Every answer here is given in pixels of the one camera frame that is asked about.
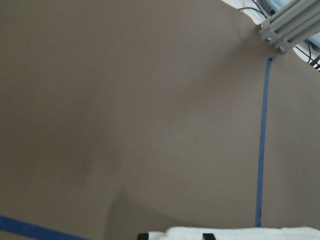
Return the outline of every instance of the white towel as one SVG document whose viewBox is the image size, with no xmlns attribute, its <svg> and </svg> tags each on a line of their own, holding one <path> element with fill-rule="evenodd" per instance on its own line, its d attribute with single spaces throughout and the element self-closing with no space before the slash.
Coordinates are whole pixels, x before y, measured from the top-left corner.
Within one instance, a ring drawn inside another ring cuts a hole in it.
<svg viewBox="0 0 320 240">
<path fill-rule="evenodd" d="M 202 240 L 202 234 L 212 233 L 216 240 L 320 240 L 320 231 L 310 227 L 214 229 L 172 227 L 166 233 L 150 232 L 150 240 Z"/>
</svg>

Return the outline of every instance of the blue tape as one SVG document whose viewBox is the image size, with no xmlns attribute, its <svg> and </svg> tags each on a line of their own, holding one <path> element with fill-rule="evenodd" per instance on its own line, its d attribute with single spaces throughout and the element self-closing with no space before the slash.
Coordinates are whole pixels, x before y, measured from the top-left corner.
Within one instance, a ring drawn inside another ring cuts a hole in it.
<svg viewBox="0 0 320 240">
<path fill-rule="evenodd" d="M 0 231 L 37 240 L 88 240 L 5 216 L 0 216 Z"/>
<path fill-rule="evenodd" d="M 260 145 L 259 145 L 259 162 L 258 162 L 258 177 L 256 185 L 256 205 L 255 205 L 255 227 L 260 228 L 262 224 L 262 198 L 264 188 L 264 165 L 265 165 L 265 147 L 266 147 L 266 128 L 267 128 L 267 110 L 268 110 L 268 92 L 269 78 L 273 58 L 269 58 L 266 62 L 264 88 L 262 98 L 262 113 L 261 113 L 261 130 L 260 130 Z"/>
</svg>

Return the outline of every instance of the blue line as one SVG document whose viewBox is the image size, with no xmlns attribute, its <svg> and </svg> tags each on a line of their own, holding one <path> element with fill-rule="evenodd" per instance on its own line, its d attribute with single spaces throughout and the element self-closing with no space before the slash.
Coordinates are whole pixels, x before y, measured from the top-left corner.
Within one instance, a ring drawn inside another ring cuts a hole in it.
<svg viewBox="0 0 320 240">
<path fill-rule="evenodd" d="M 268 110 L 268 90 L 270 70 L 273 58 L 269 58 L 266 62 L 263 99 L 262 99 L 262 114 L 261 114 L 261 130 L 260 130 L 260 146 L 259 146 L 259 163 L 258 177 L 256 185 L 256 206 L 255 206 L 255 227 L 261 227 L 262 218 L 262 198 L 264 188 L 264 164 L 265 164 L 265 147 L 266 147 L 266 128 L 267 128 L 267 110 Z"/>
<path fill-rule="evenodd" d="M 88 240 L 5 216 L 0 216 L 0 231 L 37 240 Z"/>
</svg>

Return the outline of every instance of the black object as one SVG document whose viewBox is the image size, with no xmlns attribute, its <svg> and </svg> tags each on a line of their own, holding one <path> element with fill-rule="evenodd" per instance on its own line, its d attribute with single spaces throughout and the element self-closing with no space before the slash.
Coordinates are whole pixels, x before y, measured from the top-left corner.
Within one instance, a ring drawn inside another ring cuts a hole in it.
<svg viewBox="0 0 320 240">
<path fill-rule="evenodd" d="M 216 240 L 216 237 L 213 233 L 204 233 L 202 234 L 202 240 Z"/>
<path fill-rule="evenodd" d="M 148 240 L 149 239 L 149 233 L 139 233 L 136 237 L 136 240 Z"/>
</svg>

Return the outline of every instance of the white cloth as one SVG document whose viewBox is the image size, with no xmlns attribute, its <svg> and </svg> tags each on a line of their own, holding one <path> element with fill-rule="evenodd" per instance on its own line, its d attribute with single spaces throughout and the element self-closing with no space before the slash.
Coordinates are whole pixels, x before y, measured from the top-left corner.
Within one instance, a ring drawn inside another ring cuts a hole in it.
<svg viewBox="0 0 320 240">
<path fill-rule="evenodd" d="M 150 240 L 202 240 L 203 233 L 213 233 L 216 240 L 320 240 L 320 231 L 310 227 L 214 229 L 172 227 L 166 233 L 150 232 Z"/>
</svg>

